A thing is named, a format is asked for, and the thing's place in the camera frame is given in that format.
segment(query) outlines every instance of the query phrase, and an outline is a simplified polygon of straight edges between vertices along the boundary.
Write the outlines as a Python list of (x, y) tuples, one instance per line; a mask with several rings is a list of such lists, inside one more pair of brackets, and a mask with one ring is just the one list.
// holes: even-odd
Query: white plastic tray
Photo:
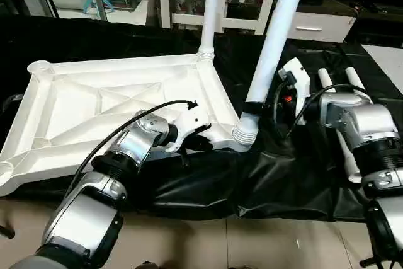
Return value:
[[(196, 100), (226, 147), (238, 117), (210, 60), (197, 55), (51, 64), (37, 61), (0, 153), (0, 196), (22, 183), (71, 175), (95, 145), (130, 119), (166, 101)], [(156, 114), (174, 120), (186, 105)], [(155, 151), (151, 158), (169, 156)]]

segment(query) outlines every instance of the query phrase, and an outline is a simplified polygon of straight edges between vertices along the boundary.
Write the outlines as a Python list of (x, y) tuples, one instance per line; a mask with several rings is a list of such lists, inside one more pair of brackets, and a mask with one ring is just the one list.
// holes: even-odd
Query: floor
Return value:
[[(364, 47), (403, 92), (403, 51)], [(0, 200), (0, 224), (9, 220), (17, 232), (12, 240), (0, 238), (1, 268), (35, 252), (54, 208)], [(358, 269), (370, 248), (366, 226), (358, 223), (235, 217), (188, 222), (127, 214), (104, 268), (132, 269), (149, 260), (172, 269)]]

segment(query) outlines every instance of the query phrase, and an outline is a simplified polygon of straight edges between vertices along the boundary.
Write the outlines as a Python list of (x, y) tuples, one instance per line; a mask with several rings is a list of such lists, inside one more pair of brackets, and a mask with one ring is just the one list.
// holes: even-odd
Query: white cylindrical rod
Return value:
[[(319, 75), (319, 80), (321, 80), (321, 84), (323, 88), (326, 88), (330, 85), (333, 85), (332, 79), (330, 79), (329, 73), (327, 72), (327, 69), (319, 69), (317, 71)], [(335, 93), (336, 89), (331, 88), (328, 90), (329, 93)]]
[(198, 53), (201, 59), (212, 59), (214, 57), (213, 40), (218, 5), (219, 0), (206, 0), (205, 3), (203, 33)]
[[(329, 73), (326, 69), (319, 69), (317, 71), (319, 75), (319, 79), (321, 80), (322, 87), (325, 88), (327, 86), (332, 85), (332, 80), (330, 79)], [(330, 89), (328, 92), (335, 93), (336, 90), (334, 88)], [(348, 176), (350, 182), (353, 183), (361, 183), (361, 175), (360, 171), (355, 162), (354, 155), (351, 153), (350, 149), (347, 146), (345, 139), (340, 131), (336, 130), (336, 134), (339, 138), (340, 147), (344, 155), (344, 170)]]
[[(354, 67), (351, 67), (351, 66), (347, 67), (346, 68), (346, 75), (347, 75), (347, 78), (348, 78), (348, 82), (350, 82), (350, 84), (358, 86), (359, 88), (365, 89), (364, 84), (361, 82), (360, 77), (358, 77), (358, 74), (355, 71)], [(367, 97), (368, 99), (371, 100), (371, 98), (367, 94), (365, 94), (365, 93), (363, 93), (361, 91), (356, 91), (354, 89), (354, 93), (360, 94), (360, 95), (362, 95), (364, 97)]]
[[(266, 101), (298, 2), (299, 0), (277, 0), (276, 9), (271, 17), (267, 37), (247, 94), (247, 102), (264, 103)], [(242, 112), (238, 124), (232, 131), (233, 138), (240, 144), (253, 144), (258, 134), (258, 121), (258, 116)]]

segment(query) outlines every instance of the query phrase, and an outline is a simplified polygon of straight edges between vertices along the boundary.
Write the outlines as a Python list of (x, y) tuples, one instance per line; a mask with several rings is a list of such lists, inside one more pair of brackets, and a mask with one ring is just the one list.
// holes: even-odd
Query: shelf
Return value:
[[(114, 12), (106, 10), (106, 16), (109, 22), (129, 23), (132, 25), (145, 25), (147, 21), (147, 7), (148, 1), (142, 0), (134, 11), (119, 11)], [(96, 10), (94, 8), (89, 9), (88, 14), (84, 14), (82, 11), (73, 9), (57, 9), (57, 12), (61, 18), (91, 18), (98, 19)]]

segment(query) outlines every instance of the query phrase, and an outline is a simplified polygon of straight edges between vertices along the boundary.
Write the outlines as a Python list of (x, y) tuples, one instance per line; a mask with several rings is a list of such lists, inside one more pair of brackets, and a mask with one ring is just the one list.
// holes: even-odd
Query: black tablecloth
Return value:
[[(28, 64), (36, 60), (69, 62), (122, 57), (191, 54), (200, 33), (104, 23), (11, 17), (0, 22), (3, 86), (0, 98), (21, 94), (29, 82)], [(228, 32), (215, 37), (214, 65), (240, 114), (264, 37)], [(334, 83), (347, 83), (344, 69), (354, 66), (369, 94), (387, 105), (403, 129), (402, 95), (360, 45), (289, 40), (280, 65), (298, 57), (320, 88), (317, 70), (326, 67)], [(272, 90), (279, 80), (276, 78)], [(1, 145), (18, 104), (0, 115)], [(333, 130), (316, 123), (296, 129), (285, 144), (263, 115), (256, 143), (246, 153), (213, 151), (147, 163), (129, 188), (130, 208), (149, 215), (205, 220), (231, 214), (247, 218), (284, 217), (315, 220), (363, 219), (362, 191), (347, 182), (343, 155)], [(9, 198), (60, 200), (70, 177), (29, 183)]]

